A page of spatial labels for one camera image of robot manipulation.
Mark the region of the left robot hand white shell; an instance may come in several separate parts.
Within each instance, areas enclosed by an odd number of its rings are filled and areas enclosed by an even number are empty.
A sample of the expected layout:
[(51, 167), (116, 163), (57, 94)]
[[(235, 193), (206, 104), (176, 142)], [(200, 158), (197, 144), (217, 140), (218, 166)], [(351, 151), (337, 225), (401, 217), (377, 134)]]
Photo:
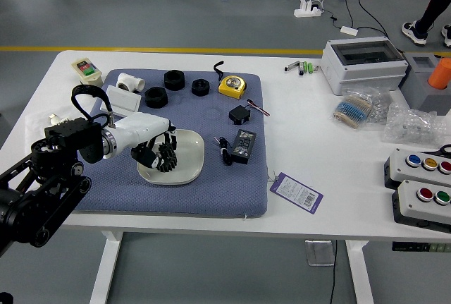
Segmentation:
[(102, 136), (105, 159), (129, 147), (132, 158), (150, 169), (165, 173), (177, 165), (176, 127), (167, 118), (137, 112), (103, 129)]

